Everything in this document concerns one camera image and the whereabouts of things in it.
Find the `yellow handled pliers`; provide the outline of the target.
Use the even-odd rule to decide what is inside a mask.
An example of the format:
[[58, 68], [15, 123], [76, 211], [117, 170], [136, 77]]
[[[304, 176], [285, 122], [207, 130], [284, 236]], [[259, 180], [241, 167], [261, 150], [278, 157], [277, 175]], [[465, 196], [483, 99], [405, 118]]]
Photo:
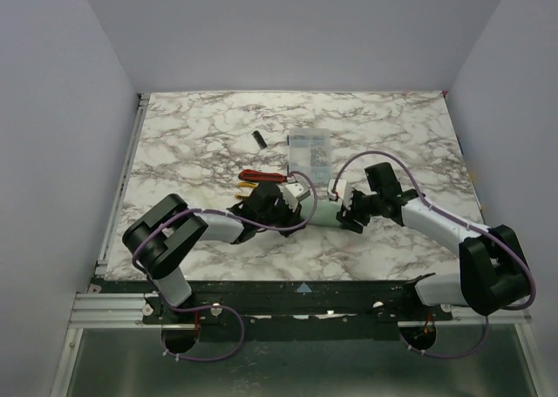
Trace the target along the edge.
[[235, 199], [246, 200], [251, 195], [252, 191], [257, 188], [258, 184], [250, 181], [239, 181], [237, 188], [239, 191], [235, 194]]

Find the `mint green umbrella case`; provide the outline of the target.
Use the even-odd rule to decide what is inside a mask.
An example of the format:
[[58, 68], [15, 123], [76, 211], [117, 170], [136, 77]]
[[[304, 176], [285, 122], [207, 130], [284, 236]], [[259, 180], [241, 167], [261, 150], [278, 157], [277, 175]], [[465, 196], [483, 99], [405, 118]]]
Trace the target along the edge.
[[[301, 201], [300, 205], [302, 207], [300, 217], [306, 220], [313, 209], [314, 199], [308, 197]], [[342, 224], [337, 220], [337, 214], [341, 210], [341, 205], [341, 202], [318, 200], [316, 210], [310, 218], [308, 225], [340, 229]]]

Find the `clear plastic screw box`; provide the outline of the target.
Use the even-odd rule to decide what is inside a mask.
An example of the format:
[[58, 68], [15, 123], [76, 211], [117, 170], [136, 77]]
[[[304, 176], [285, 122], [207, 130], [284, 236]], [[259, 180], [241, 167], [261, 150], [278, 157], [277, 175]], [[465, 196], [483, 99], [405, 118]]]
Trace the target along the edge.
[[288, 172], [302, 172], [317, 187], [327, 187], [331, 179], [330, 130], [294, 127], [287, 139]]

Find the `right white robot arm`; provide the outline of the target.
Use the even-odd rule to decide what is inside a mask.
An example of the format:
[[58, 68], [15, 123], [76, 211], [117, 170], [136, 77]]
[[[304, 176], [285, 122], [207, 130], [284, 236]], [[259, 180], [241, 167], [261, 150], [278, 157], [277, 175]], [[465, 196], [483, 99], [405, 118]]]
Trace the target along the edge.
[[514, 231], [464, 220], [428, 202], [418, 188], [403, 189], [390, 163], [365, 169], [371, 193], [347, 181], [330, 181], [328, 195], [339, 202], [337, 220], [360, 233], [373, 217], [383, 217], [413, 229], [453, 253], [454, 273], [427, 274], [412, 281], [412, 295], [424, 306], [469, 307], [482, 316], [499, 310], [519, 310], [530, 296], [533, 279]]

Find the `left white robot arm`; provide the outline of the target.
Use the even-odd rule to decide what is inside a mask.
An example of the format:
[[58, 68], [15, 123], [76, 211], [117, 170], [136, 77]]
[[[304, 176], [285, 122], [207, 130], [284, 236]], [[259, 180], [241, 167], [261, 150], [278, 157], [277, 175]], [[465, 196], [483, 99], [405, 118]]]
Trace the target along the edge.
[[163, 298], [178, 307], [192, 295], [180, 264], [196, 243], [245, 243], [271, 227], [285, 228], [282, 234], [288, 236], [303, 221], [300, 201], [309, 195], [298, 182], [262, 182], [246, 200], [215, 213], [193, 212], [179, 195], [170, 194], [125, 231], [122, 243]]

